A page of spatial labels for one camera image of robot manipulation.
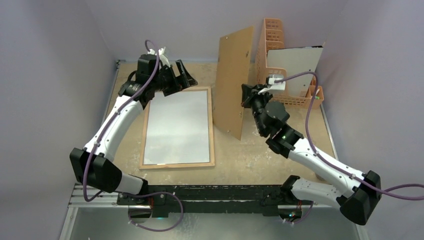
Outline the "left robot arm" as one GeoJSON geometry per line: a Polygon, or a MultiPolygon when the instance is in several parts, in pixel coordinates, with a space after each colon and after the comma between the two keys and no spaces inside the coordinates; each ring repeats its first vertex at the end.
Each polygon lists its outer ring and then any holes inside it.
{"type": "Polygon", "coordinates": [[[138,205],[149,199],[148,181],[123,173],[114,163],[115,155],[133,121],[145,110],[157,92],[165,97],[196,86],[182,60],[176,60],[179,74],[155,53],[142,54],[137,68],[121,85],[115,104],[99,130],[82,148],[74,148],[69,159],[83,196],[90,202],[88,187],[101,193],[124,193],[138,205]]]}

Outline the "brown cardboard backing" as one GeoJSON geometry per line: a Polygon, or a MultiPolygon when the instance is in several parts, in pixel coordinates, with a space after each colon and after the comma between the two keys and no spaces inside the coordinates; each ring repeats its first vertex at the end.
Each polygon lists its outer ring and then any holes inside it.
{"type": "Polygon", "coordinates": [[[242,85],[249,80],[253,35],[254,26],[249,26],[219,39],[213,123],[238,140],[244,117],[242,85]]]}

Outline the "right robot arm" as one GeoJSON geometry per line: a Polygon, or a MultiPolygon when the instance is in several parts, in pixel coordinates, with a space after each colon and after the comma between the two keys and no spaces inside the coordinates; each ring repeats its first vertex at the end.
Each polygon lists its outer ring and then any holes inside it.
{"type": "Polygon", "coordinates": [[[312,183],[299,176],[287,179],[280,196],[288,204],[313,201],[339,209],[351,222],[364,226],[382,198],[381,177],[349,167],[322,152],[310,139],[287,124],[290,115],[283,103],[272,101],[263,84],[241,86],[241,106],[251,109],[258,133],[277,155],[297,162],[327,183],[312,183]]]}

